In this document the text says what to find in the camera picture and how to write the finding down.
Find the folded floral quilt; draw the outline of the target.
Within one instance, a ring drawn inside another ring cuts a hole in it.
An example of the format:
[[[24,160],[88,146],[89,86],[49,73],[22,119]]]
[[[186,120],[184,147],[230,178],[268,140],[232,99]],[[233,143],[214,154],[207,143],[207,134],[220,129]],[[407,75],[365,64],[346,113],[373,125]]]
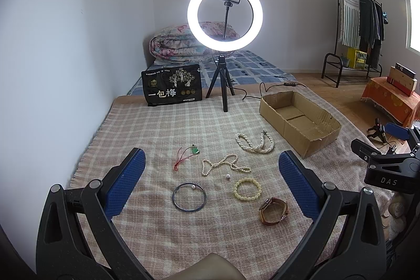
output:
[[[231,25],[224,22],[203,21],[201,29],[215,40],[222,40],[226,28],[226,40],[236,40],[240,35]],[[189,26],[176,25],[163,28],[150,40],[150,54],[161,64],[208,62],[212,50],[202,45],[192,34]]]

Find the orange cloth covered table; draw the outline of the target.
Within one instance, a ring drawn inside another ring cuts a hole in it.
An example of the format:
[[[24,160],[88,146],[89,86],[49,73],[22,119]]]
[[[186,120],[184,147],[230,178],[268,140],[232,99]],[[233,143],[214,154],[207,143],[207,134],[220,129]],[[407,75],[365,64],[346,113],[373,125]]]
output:
[[[361,101],[371,101],[382,108],[394,121],[404,127],[411,127],[419,120],[419,94],[403,93],[387,82],[386,77],[374,77],[364,88]]]

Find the cardboard box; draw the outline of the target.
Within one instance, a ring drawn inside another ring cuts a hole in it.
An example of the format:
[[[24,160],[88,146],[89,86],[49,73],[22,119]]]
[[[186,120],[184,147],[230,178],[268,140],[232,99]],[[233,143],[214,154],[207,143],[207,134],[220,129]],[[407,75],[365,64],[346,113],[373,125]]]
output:
[[[331,144],[341,130],[335,117],[299,92],[267,94],[259,112],[303,159]]]

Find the brown leather watch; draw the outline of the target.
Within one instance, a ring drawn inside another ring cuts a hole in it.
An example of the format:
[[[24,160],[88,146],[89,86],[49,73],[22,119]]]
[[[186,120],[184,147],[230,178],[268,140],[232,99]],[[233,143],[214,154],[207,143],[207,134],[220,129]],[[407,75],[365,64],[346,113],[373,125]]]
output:
[[[279,198],[267,198],[258,209],[258,214],[263,225],[277,225],[287,218],[288,203]]]

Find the window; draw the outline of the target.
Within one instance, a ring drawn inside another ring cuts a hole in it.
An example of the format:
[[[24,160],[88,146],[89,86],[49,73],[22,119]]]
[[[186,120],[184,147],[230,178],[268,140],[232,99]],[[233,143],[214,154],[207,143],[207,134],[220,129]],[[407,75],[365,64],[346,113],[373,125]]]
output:
[[[420,0],[406,0],[407,3],[407,47],[420,52]]]

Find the black tripod stand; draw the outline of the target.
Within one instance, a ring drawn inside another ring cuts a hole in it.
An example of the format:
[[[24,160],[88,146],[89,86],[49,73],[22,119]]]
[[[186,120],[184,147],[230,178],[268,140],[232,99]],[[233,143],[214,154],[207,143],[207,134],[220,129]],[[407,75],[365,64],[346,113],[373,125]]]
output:
[[[234,87],[231,81],[231,77],[229,74],[229,70],[226,63],[226,57],[224,55],[219,55],[217,60],[214,60],[216,65],[216,69],[214,71],[214,75],[211,79],[210,86],[206,93],[206,98],[208,99],[211,95],[211,92],[216,84],[217,80],[220,80],[220,88],[221,88],[221,97],[222,97],[222,105],[224,112],[229,111],[229,104],[228,104],[228,90],[230,90],[231,95],[235,95]]]

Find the blue patterned mattress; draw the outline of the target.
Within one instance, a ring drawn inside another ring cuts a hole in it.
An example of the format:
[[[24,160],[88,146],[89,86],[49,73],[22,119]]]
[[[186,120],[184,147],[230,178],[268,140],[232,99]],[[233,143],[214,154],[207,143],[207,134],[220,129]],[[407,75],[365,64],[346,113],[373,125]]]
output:
[[[185,65],[179,63],[160,65],[156,64],[156,62],[158,61],[155,60],[147,71],[159,69],[161,67],[183,67],[192,64],[192,62],[188,62]],[[226,58],[226,63],[234,87],[247,84],[259,84],[261,82],[278,84],[281,82],[296,81],[295,77],[290,73],[283,72],[280,68],[272,65],[249,50],[235,52],[233,55]],[[202,88],[208,88],[216,69],[215,64],[213,60],[210,60],[208,62],[200,62],[199,65],[201,70]],[[141,79],[142,77],[140,76],[140,79],[132,86],[127,95],[143,95]]]

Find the dark hanging clothes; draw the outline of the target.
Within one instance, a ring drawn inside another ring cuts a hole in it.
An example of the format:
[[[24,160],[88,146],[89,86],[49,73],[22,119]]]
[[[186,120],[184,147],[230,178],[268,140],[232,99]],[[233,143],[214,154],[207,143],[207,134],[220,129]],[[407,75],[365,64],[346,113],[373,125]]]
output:
[[[374,0],[360,0],[360,50],[368,54],[367,64],[379,67],[384,41],[384,11]]]

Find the plaid pink blanket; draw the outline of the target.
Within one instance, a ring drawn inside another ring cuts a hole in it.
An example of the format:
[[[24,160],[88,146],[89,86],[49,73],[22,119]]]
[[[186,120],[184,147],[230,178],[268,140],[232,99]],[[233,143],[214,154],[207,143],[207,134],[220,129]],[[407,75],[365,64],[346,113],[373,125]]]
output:
[[[135,147],[144,150],[146,168],[113,222],[155,279],[210,253],[247,279],[269,279],[310,226],[278,170],[289,144],[257,100],[232,97],[228,112],[218,97],[161,107],[117,100],[71,187],[103,178]],[[288,216],[266,226],[258,209],[271,197],[288,203]]]

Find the yellow box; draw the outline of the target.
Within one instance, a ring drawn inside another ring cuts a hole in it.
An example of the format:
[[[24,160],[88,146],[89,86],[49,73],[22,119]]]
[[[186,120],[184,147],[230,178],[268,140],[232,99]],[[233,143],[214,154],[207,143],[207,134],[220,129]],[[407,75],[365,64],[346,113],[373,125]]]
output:
[[[349,67],[352,69],[363,70],[367,60],[367,53],[353,47],[347,48],[347,59]]]

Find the black snack bag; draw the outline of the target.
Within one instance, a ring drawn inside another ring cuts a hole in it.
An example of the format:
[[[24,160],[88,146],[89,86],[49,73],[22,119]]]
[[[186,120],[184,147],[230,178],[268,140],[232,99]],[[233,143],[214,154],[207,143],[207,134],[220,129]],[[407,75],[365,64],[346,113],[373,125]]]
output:
[[[143,71],[142,89],[149,107],[201,101],[200,66],[193,64]]]

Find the striped hanging towel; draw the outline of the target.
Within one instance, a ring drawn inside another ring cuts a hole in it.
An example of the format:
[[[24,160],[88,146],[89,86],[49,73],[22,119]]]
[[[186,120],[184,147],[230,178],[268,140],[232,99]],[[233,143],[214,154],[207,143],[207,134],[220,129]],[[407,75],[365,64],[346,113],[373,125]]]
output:
[[[358,49],[360,45],[360,0],[339,0],[339,41]]]

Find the black phone holder clamp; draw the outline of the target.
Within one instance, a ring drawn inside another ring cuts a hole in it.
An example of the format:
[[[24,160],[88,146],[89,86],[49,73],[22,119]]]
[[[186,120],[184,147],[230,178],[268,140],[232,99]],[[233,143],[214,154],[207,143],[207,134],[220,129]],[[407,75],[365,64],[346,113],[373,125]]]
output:
[[[221,0],[224,2],[225,6],[225,16],[224,16],[224,32],[223,32],[223,39],[226,39],[226,31],[227,31],[227,25],[228,25],[228,18],[229,18],[229,10],[234,5],[239,5],[241,3],[241,0]]]

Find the small black floor tripod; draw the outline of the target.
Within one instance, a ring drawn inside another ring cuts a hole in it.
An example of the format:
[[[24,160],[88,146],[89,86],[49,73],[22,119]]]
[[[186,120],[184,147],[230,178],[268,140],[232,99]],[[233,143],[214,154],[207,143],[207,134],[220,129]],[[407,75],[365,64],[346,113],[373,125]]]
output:
[[[367,132],[368,139],[379,140],[383,144],[388,143],[384,125],[380,122],[379,118],[374,120],[374,126],[368,128]]]

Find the black clothes rack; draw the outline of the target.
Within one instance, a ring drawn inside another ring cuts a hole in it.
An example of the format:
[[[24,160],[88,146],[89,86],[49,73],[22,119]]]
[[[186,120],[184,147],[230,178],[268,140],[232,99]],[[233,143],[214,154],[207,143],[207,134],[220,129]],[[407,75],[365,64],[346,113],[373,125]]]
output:
[[[384,12],[384,23],[387,24],[387,14]],[[369,79],[376,76],[382,76],[384,71],[379,61],[378,68],[372,68],[370,65],[365,64],[363,70],[352,69],[349,67],[349,60],[347,59],[347,46],[342,45],[339,41],[339,0],[337,0],[337,18],[336,18],[336,31],[335,31],[335,45],[334,50],[325,55],[322,66],[322,79],[327,79],[335,84],[335,87],[339,87],[343,82],[347,82],[348,79],[365,77]]]

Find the stacked boxes on table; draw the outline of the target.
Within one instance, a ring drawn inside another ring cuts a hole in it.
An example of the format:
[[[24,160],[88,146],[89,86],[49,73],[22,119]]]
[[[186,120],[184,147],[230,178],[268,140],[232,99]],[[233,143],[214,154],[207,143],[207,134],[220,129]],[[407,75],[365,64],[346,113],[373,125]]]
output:
[[[387,82],[404,94],[412,96],[417,86],[416,73],[396,62],[395,66],[390,68]]]

